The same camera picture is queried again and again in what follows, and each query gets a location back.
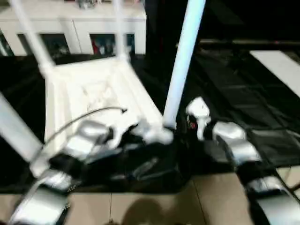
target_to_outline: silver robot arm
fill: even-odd
[[[214,140],[225,150],[245,189],[255,224],[300,224],[299,200],[276,170],[266,166],[242,127],[232,122],[213,121],[201,97],[187,106],[186,113],[196,119],[200,141]]]

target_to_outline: beige floor tile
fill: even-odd
[[[284,168],[278,168],[277,173],[281,176],[281,178],[286,182],[287,178],[290,174],[291,168],[290,167],[284,167]]]
[[[110,194],[73,194],[66,225],[104,225],[109,222]]]
[[[216,174],[195,177],[207,225],[252,225],[248,201],[237,176]]]
[[[291,188],[300,182],[300,166],[292,166],[286,184]]]
[[[205,225],[192,182],[176,195],[113,194],[111,218],[122,225]]]
[[[7,222],[13,213],[19,195],[0,195],[0,220]]]

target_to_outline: white pole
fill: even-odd
[[[168,97],[165,104],[163,123],[166,127],[176,128],[176,116],[202,19],[204,6],[205,0],[189,0],[187,3]]]
[[[30,162],[42,147],[42,143],[1,93],[0,135],[26,162]]]
[[[48,51],[46,50],[40,36],[35,33],[33,26],[22,7],[21,1],[9,0],[9,2],[14,9],[16,16],[18,17],[18,20],[25,32],[26,39],[37,59],[39,66],[42,68],[52,67],[54,63],[51,60],[51,57],[48,54]]]
[[[125,42],[124,34],[124,23],[123,23],[123,12],[122,12],[122,2],[123,0],[113,0],[113,6],[115,10],[116,17],[116,48],[117,56],[122,60],[127,60],[128,56],[125,52],[127,42]]]

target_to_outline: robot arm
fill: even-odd
[[[242,127],[232,122],[211,120],[209,109],[200,97],[187,106],[186,112],[197,121],[200,141],[213,140],[225,150],[245,189],[255,224],[300,223],[299,200],[276,170],[266,166]]]
[[[170,144],[173,133],[162,127],[151,127],[141,120],[138,124],[120,123],[118,127],[106,127],[94,121],[82,122],[63,146],[49,160],[45,170],[23,196],[8,224],[62,225],[68,214],[68,195],[78,186],[90,162],[121,152],[124,133],[134,135],[145,144]]]

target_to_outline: white metal bar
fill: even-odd
[[[189,0],[187,3],[187,10],[180,35],[168,97],[165,104],[164,125],[166,127],[176,128],[176,116],[204,7],[205,0]]]
[[[300,97],[300,65],[281,51],[250,51],[270,72]]]
[[[113,0],[113,6],[114,6],[115,16],[116,16],[116,47],[117,47],[117,56],[120,59],[127,60],[128,56],[125,51],[126,36],[124,34],[122,2],[123,0]]]
[[[38,153],[42,143],[0,93],[0,135],[27,162]]]
[[[54,65],[51,60],[48,51],[45,48],[44,43],[42,42],[39,35],[37,35],[33,29],[32,23],[30,22],[28,16],[23,9],[20,0],[9,0],[10,5],[15,11],[15,14],[24,29],[24,33],[26,35],[26,39],[37,59],[37,62],[40,67],[52,67]]]

